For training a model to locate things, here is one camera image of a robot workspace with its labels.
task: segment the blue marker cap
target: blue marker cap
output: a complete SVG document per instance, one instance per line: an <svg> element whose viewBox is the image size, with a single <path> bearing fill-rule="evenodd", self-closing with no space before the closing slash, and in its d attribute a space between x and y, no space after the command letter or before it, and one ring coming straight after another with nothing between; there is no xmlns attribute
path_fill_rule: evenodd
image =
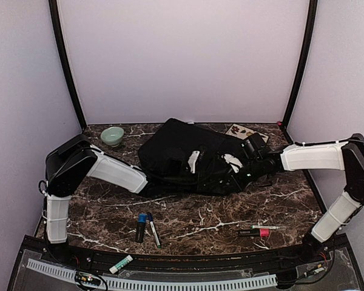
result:
<svg viewBox="0 0 364 291"><path fill-rule="evenodd" d="M146 223L146 220L147 220L147 215L145 215L143 213L140 213L139 214L139 220L138 220L138 222L144 222L144 223Z"/></svg>
<svg viewBox="0 0 364 291"><path fill-rule="evenodd" d="M147 217L149 221L153 221L151 212L147 212Z"/></svg>

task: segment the brown marble countertop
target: brown marble countertop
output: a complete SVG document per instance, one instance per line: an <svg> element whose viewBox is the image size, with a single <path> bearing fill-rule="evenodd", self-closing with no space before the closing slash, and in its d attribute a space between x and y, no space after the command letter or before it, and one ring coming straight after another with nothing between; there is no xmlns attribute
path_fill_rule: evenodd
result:
<svg viewBox="0 0 364 291"><path fill-rule="evenodd" d="M226 132L232 124L200 126ZM275 124L241 124L269 135L272 147L286 144ZM110 125L90 125L84 132L91 143L133 165L137 150L160 124L123 124L124 139L116 148L101 142ZM70 202L71 245L111 252L148 255L219 255L300 244L303 234L321 217L321 211L302 171L279 173L273 185L253 184L229 196L170 193L144 198L125 189L86 178ZM162 242L158 249L149 224L142 244L135 242L139 213L151 212ZM239 238L237 230L251 224L280 226L266 238ZM37 237L42 237L42 226Z"/></svg>

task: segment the white marker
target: white marker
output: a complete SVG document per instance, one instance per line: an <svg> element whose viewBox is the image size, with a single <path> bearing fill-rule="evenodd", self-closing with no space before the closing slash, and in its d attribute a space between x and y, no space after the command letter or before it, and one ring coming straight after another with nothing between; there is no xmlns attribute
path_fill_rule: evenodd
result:
<svg viewBox="0 0 364 291"><path fill-rule="evenodd" d="M150 226L151 226L152 233L153 233L153 236L155 238L155 242L157 244L157 247L158 247L158 249L160 249L160 248L162 248L162 246L160 245L160 241L159 241L159 237L158 237L158 234L157 234L157 230L155 229L155 224L153 223L152 214L150 212L148 212L147 213L147 217L148 217L148 220L150 221Z"/></svg>
<svg viewBox="0 0 364 291"><path fill-rule="evenodd" d="M279 226L251 226L252 229L280 229Z"/></svg>

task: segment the green bowl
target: green bowl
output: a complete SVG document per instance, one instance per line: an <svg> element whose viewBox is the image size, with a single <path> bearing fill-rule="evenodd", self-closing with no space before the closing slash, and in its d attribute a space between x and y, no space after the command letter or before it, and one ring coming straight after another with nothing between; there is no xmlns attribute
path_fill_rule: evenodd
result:
<svg viewBox="0 0 364 291"><path fill-rule="evenodd" d="M111 147L117 147L123 139L124 129L121 127L109 127L101 133L101 140Z"/></svg>

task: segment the marker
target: marker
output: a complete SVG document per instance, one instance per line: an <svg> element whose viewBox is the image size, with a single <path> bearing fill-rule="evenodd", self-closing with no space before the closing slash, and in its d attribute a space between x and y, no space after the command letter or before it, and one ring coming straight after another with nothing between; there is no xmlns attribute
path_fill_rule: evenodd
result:
<svg viewBox="0 0 364 291"><path fill-rule="evenodd" d="M238 232L239 236L269 236L269 229L244 229L239 230Z"/></svg>
<svg viewBox="0 0 364 291"><path fill-rule="evenodd" d="M279 229L279 226L251 226L252 229Z"/></svg>
<svg viewBox="0 0 364 291"><path fill-rule="evenodd" d="M132 262L133 258L131 257L131 255L127 255L124 259L122 259L120 262L118 262L117 264L115 264L112 268L109 269L109 271L114 274L117 271L119 271L121 268L125 267L126 265L128 265L128 263Z"/></svg>
<svg viewBox="0 0 364 291"><path fill-rule="evenodd" d="M158 247L158 249L160 249L160 248L162 248L162 246L160 245L157 230L155 229L155 224L153 223L152 214L150 212L148 212L147 217L148 217L148 220L150 221L150 226L151 226L153 237L155 238L155 242L157 244L157 247Z"/></svg>
<svg viewBox="0 0 364 291"><path fill-rule="evenodd" d="M146 230L146 215L143 213L139 214L139 220L136 224L136 236L135 241L137 243L142 243L144 240L144 231Z"/></svg>

